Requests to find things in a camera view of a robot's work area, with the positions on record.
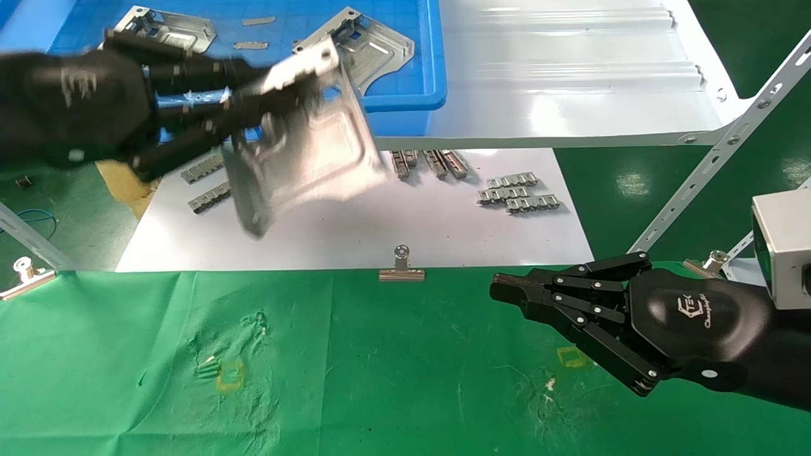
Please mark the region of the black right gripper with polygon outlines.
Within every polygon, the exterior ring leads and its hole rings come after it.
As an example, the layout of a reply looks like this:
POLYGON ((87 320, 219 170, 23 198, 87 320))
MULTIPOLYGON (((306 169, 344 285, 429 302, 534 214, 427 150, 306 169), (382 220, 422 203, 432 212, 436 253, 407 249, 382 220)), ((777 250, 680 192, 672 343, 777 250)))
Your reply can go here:
POLYGON ((665 376, 718 392, 778 393, 772 358, 777 310, 767 289, 652 266, 643 251, 563 270, 496 274, 490 297, 555 329, 635 395, 648 396, 665 376), (631 326, 665 376, 600 326, 611 322, 608 309, 590 313, 589 302, 620 296, 626 286, 631 326), (544 296, 547 291, 564 296, 544 296))

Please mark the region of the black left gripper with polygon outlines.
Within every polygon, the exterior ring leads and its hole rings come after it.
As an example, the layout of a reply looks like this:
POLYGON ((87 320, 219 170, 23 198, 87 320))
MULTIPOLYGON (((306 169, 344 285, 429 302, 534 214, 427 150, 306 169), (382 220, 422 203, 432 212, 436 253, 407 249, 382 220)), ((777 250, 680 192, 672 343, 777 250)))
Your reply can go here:
POLYGON ((132 32, 106 30, 103 49, 2 55, 3 170, 129 160, 134 174, 149 182, 258 127, 266 115, 292 113, 315 92, 312 85, 252 86, 269 66, 213 58, 132 32), (186 111, 159 108, 153 90, 226 88, 235 91, 224 102, 186 111), (171 127, 173 139, 158 142, 160 130, 171 127))

